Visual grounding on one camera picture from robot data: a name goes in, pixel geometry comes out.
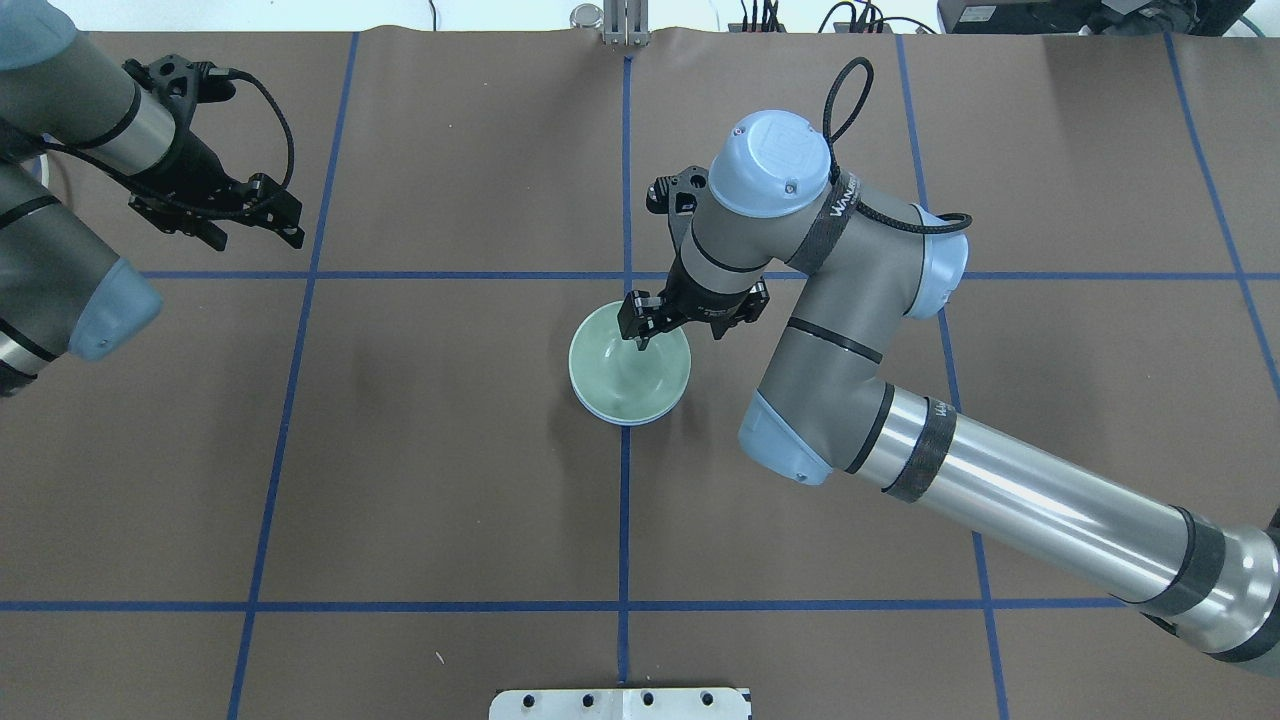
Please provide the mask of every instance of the ur robot arm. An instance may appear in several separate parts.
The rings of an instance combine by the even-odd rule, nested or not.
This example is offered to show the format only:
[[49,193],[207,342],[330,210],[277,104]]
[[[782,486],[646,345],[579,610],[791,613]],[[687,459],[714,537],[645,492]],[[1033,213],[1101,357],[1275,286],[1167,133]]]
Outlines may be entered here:
[[[262,173],[230,178],[191,131],[196,105],[230,99],[236,79],[255,85],[284,128],[289,167],[279,184]],[[256,78],[177,55],[122,68],[45,0],[0,0],[0,397],[67,351],[101,359],[161,306],[128,260],[19,165],[47,150],[119,182],[161,232],[223,250],[227,233],[214,222],[234,220],[302,247],[302,206],[285,190],[292,135]]]
[[934,315],[959,284],[968,222],[840,170],[832,97],[822,133],[755,113],[709,170],[653,184],[676,258],[659,296],[623,301],[622,336],[643,348],[699,320],[719,338],[759,316],[764,266],[786,261],[809,279],[739,432],[748,455],[805,484],[856,475],[1091,580],[1216,660],[1280,676],[1280,512],[1267,529],[1221,528],[877,378],[901,319]]

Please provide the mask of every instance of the light blue end cap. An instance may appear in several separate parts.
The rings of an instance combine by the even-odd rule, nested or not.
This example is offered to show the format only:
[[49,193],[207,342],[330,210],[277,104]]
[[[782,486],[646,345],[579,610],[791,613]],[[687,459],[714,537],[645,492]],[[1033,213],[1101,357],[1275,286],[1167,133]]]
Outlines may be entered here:
[[[920,224],[937,227],[947,224],[928,210],[915,205],[920,211]],[[963,232],[924,236],[924,266],[920,270],[920,290],[915,302],[906,311],[908,318],[920,320],[932,318],[942,310],[951,293],[964,278],[964,268],[969,263],[969,238]]]
[[160,293],[120,258],[88,299],[67,347],[84,360],[101,360],[155,320],[163,305]]
[[759,391],[751,395],[751,405],[737,430],[737,442],[751,460],[806,486],[820,486],[833,469],[791,429]]
[[809,120],[760,110],[737,123],[712,160],[710,187],[721,205],[748,218],[781,218],[814,201],[829,184],[831,152]]
[[0,70],[38,65],[76,40],[76,24],[45,0],[0,0]]

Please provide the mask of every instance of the wire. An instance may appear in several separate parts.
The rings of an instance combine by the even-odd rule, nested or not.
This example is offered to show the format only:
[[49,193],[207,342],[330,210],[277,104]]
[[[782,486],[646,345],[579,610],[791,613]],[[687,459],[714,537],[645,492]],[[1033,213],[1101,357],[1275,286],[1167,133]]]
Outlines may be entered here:
[[849,32],[854,32],[854,28],[861,28],[860,32],[870,32],[872,28],[876,27],[876,23],[878,23],[881,18],[884,17],[884,12],[881,10],[878,6],[876,6],[876,4],[872,3],[870,0],[856,0],[856,1],[863,4],[863,13],[860,15],[858,14],[858,6],[854,5],[854,3],[849,0],[842,0],[841,3],[836,3],[835,5],[831,6],[829,10],[827,10],[827,15],[822,18],[822,24],[818,26],[818,32],[820,33],[822,31],[827,29],[827,20],[831,19],[831,15],[833,15],[836,10],[844,6],[849,8]]
[[835,15],[836,10],[844,8],[845,5],[849,6],[849,23],[852,24],[852,23],[858,22],[858,6],[854,5],[852,3],[849,3],[849,0],[844,0],[841,3],[836,3],[835,5],[831,6],[829,10],[827,10],[827,17],[822,18],[822,24],[818,26],[818,32],[819,33],[822,31],[827,29],[827,20],[831,19],[831,15]]
[[719,32],[719,31],[724,29],[724,26],[721,24],[721,22],[719,22],[719,9],[716,8],[714,0],[707,0],[707,4],[710,5],[712,13],[716,14],[716,32]]
[[200,206],[196,206],[196,205],[188,205],[187,202],[183,202],[180,200],[175,200],[173,197],[168,197],[164,193],[161,193],[161,192],[159,192],[156,190],[152,190],[152,188],[150,188],[150,187],[147,187],[147,186],[145,186],[145,184],[134,181],[133,178],[131,178],[131,177],[120,173],[119,170],[116,170],[115,168],[108,165],[106,163],[102,163],[101,160],[99,160],[96,158],[91,158],[90,155],[86,155],[84,152],[81,152],[79,150],[77,150],[74,147],[68,147],[65,145],[60,145],[60,143],[56,143],[56,142],[49,142],[49,141],[41,141],[40,145],[46,151],[47,150],[54,150],[56,152],[64,152],[67,155],[70,155],[72,158],[77,158],[79,160],[83,160],[83,161],[91,164],[91,165],[93,165],[95,168],[97,168],[97,169],[102,170],[104,173],[106,173],[108,176],[110,176],[111,179],[114,179],[115,182],[123,184],[125,187],[125,190],[128,190],[129,192],[132,192],[134,195],[138,195],[138,196],[142,196],[142,197],[147,197],[147,199],[151,199],[151,200],[159,200],[160,202],[164,202],[165,205],[170,205],[173,208],[177,208],[178,210],[182,210],[184,213],[191,213],[191,214],[195,214],[195,215],[200,215],[201,218],[207,218],[207,219],[211,219],[211,220],[230,220],[230,219],[236,219],[236,218],[248,217],[250,214],[253,213],[255,208],[261,208],[261,206],[270,205],[271,202],[275,202],[289,188],[289,181],[293,179],[293,165],[294,165],[293,131],[289,129],[289,122],[284,119],[284,111],[280,110],[280,105],[275,101],[275,97],[271,96],[271,94],[266,90],[266,86],[262,85],[261,81],[259,81],[256,77],[253,77],[252,74],[250,74],[250,73],[247,73],[244,70],[237,70],[234,68],[228,68],[227,69],[227,77],[228,77],[228,79],[242,79],[242,81],[252,85],[253,87],[256,87],[259,90],[259,92],[262,94],[262,97],[266,99],[268,105],[271,106],[271,110],[275,113],[275,117],[280,120],[280,129],[284,131],[285,152],[287,152],[287,156],[288,156],[288,159],[285,161],[285,168],[284,168],[284,179],[280,181],[280,187],[278,187],[275,190],[275,192],[273,192],[271,195],[266,196],[265,199],[262,199],[261,202],[257,202],[256,205],[251,205],[248,208],[242,208],[239,210],[215,210],[215,209],[211,209],[211,208],[200,208]]
[[927,32],[929,35],[937,35],[937,32],[932,27],[922,23],[920,20],[918,20],[915,18],[904,18],[901,15],[893,15],[892,18],[881,18],[878,20],[879,24],[877,26],[879,29],[877,29],[876,32],[884,32],[884,23],[887,23],[890,20],[905,20],[905,22],[909,22],[909,23],[915,23],[919,27],[924,28],[924,32]]
[[[840,96],[840,88],[844,87],[845,79],[849,77],[849,73],[854,72],[855,68],[863,68],[863,72],[867,73],[867,81],[863,83],[863,91],[858,96],[858,102],[854,105],[852,111],[849,113],[849,118],[846,118],[844,124],[840,126],[840,129],[837,129],[836,132],[831,132],[831,113],[832,109],[836,106],[836,97]],[[872,83],[874,82],[876,82],[876,70],[872,68],[870,60],[859,56],[854,58],[844,68],[841,68],[840,73],[836,74],[836,81],[831,83],[831,90],[827,91],[827,102],[822,108],[822,137],[823,140],[827,141],[827,149],[831,151],[829,179],[832,184],[838,182],[840,176],[842,174],[840,164],[836,163],[836,141],[845,135],[845,131],[847,131],[854,124],[854,120],[856,120],[858,115],[863,111],[863,105],[867,104],[867,96],[870,95]],[[865,202],[861,201],[861,199],[858,200],[858,205],[855,208],[861,215],[870,218],[872,220],[876,220],[882,225],[887,225],[893,229],[914,234],[952,233],[963,231],[970,224],[973,224],[973,218],[964,213],[947,213],[945,215],[938,215],[937,218],[940,220],[947,220],[947,224],[945,225],[920,225],[915,223],[905,223],[902,220],[899,220],[897,218],[891,218],[884,213],[881,213],[879,210],[868,206]]]
[[1240,24],[1244,26],[1244,27],[1247,27],[1247,28],[1249,28],[1249,29],[1252,29],[1253,35],[1256,35],[1258,37],[1266,37],[1266,33],[1262,32],[1262,28],[1260,28],[1257,26],[1257,23],[1254,23],[1249,18],[1245,18],[1244,15],[1240,15]]

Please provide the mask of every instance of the blue grid line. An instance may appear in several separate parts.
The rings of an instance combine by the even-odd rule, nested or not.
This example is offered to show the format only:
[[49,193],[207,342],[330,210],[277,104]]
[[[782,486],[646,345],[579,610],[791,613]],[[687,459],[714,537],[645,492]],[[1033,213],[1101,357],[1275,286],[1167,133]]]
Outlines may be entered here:
[[1130,607],[1115,597],[1012,597],[992,600],[991,605],[996,610],[1115,610]]
[[[631,63],[622,59],[622,292],[631,292]],[[631,428],[618,430],[618,684],[631,670]]]
[[602,601],[366,601],[316,602],[278,601],[259,602],[259,612],[406,612],[406,614],[497,614],[497,612],[617,612],[618,603]]
[[1094,273],[1071,270],[969,270],[966,281],[1234,281],[1235,273]]
[[1240,283],[1240,295],[1244,296],[1244,305],[1249,310],[1249,322],[1253,323],[1253,334],[1257,336],[1258,348],[1262,350],[1262,361],[1266,363],[1267,373],[1271,375],[1271,389],[1280,400],[1280,372],[1276,370],[1275,356],[1271,355],[1271,343],[1267,342],[1267,333],[1262,328],[1258,307],[1253,304],[1253,291],[1249,290],[1249,282],[1245,279],[1240,252],[1235,247],[1231,225],[1226,222],[1226,213],[1222,210],[1222,201],[1217,195],[1217,183],[1213,182],[1213,173],[1210,172],[1208,160],[1204,159],[1204,150],[1201,147],[1196,118],[1192,117],[1192,106],[1187,101],[1187,88],[1183,86],[1183,72],[1178,65],[1178,53],[1174,51],[1174,37],[1167,32],[1165,33],[1165,51],[1169,54],[1169,68],[1174,73],[1174,87],[1178,90],[1178,101],[1183,106],[1183,119],[1187,120],[1187,133],[1190,136],[1192,149],[1196,151],[1196,161],[1199,163],[1201,174],[1204,176],[1204,187],[1208,190],[1210,201],[1213,202],[1217,227],[1222,231],[1222,242],[1226,243],[1226,252],[1231,256],[1231,266],[1235,268],[1235,278]]
[[957,600],[634,600],[636,612],[867,612],[887,610],[980,610],[978,598]]
[[323,281],[620,281],[620,272],[591,270],[321,270]]
[[262,527],[257,537],[257,553],[253,559],[253,575],[250,580],[248,610],[244,611],[244,626],[241,630],[239,652],[236,657],[236,674],[232,679],[230,700],[227,705],[227,719],[236,720],[239,715],[241,692],[244,688],[244,671],[248,667],[248,651],[253,641],[255,606],[262,588],[262,570],[266,566],[266,547],[271,537],[271,520],[275,515],[275,498],[280,487],[280,470],[284,466],[284,450],[289,439],[289,421],[293,418],[293,400],[297,396],[298,373],[302,366],[302,350],[307,338],[307,324],[311,319],[311,301],[315,297],[316,272],[320,269],[320,252],[324,249],[324,233],[329,219],[329,202],[333,199],[333,181],[338,170],[338,155],[342,149],[342,131],[347,119],[347,101],[351,96],[351,79],[356,69],[356,54],[360,47],[360,33],[351,33],[351,47],[347,51],[347,72],[343,76],[342,96],[338,101],[338,118],[333,129],[333,143],[329,149],[329,168],[325,173],[324,195],[320,199],[320,213],[311,247],[311,266],[307,287],[302,293],[302,309],[298,313],[298,332],[293,342],[293,360],[289,363],[289,379],[284,389],[284,407],[280,410],[280,429],[275,439],[275,456],[271,460],[271,478],[266,488],[266,502],[262,507]]
[[[897,45],[897,69],[902,78],[902,105],[906,110],[906,131],[911,140],[911,159],[915,163],[915,188],[920,195],[920,206],[929,209],[929,195],[924,182],[924,161],[920,158],[919,133],[915,127],[915,109],[911,104],[911,78],[906,67],[906,49],[902,45],[902,36],[896,35],[893,40]],[[942,336],[942,355],[947,366],[947,386],[951,391],[951,404],[956,411],[960,407],[960,383],[956,379],[955,356],[951,351],[951,331],[947,325],[946,309],[938,313],[938,333]],[[1000,720],[1009,720],[1009,698],[1005,692],[1005,670],[1000,657],[1000,637],[996,633],[996,611],[991,603],[991,580],[987,577],[987,553],[982,543],[982,536],[973,533],[973,553],[978,569],[978,587],[982,589],[983,620],[987,625],[987,647],[991,653],[991,675],[996,691],[996,707],[1000,711]]]
[[[161,281],[666,281],[664,272],[634,270],[147,270]],[[969,270],[966,281],[1248,281],[1275,282],[1280,273],[1103,273],[1091,270]],[[805,281],[809,275],[792,270],[764,273],[767,281]]]
[[[628,600],[634,612],[877,612],[982,610],[980,598],[952,600]],[[1094,610],[1128,607],[1114,597],[993,598],[996,610]],[[503,612],[618,612],[612,600],[518,601],[134,601],[134,600],[15,600],[0,601],[0,612],[273,612],[308,614],[503,614]]]
[[306,270],[145,270],[154,281],[303,281]]
[[165,600],[9,600],[0,612],[244,612],[247,602]]

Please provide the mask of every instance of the white mounting plate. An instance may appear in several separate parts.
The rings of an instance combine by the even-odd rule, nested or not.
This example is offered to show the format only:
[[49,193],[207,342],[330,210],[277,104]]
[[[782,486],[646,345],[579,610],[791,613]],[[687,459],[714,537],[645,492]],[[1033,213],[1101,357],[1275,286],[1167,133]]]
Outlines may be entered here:
[[751,720],[751,691],[640,688],[507,691],[489,720]]

